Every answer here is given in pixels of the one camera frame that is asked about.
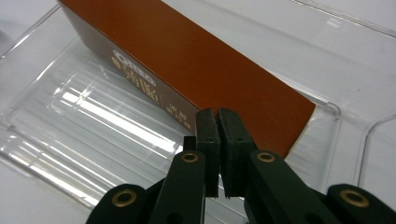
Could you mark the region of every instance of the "orange box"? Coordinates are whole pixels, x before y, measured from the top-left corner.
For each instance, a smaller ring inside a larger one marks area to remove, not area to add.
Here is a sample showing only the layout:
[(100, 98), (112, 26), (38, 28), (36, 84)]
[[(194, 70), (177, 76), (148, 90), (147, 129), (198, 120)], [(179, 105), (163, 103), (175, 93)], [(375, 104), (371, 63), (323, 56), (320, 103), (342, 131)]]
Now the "orange box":
[(194, 133), (200, 109), (239, 114), (286, 156), (315, 105), (160, 0), (62, 0), (84, 43)]

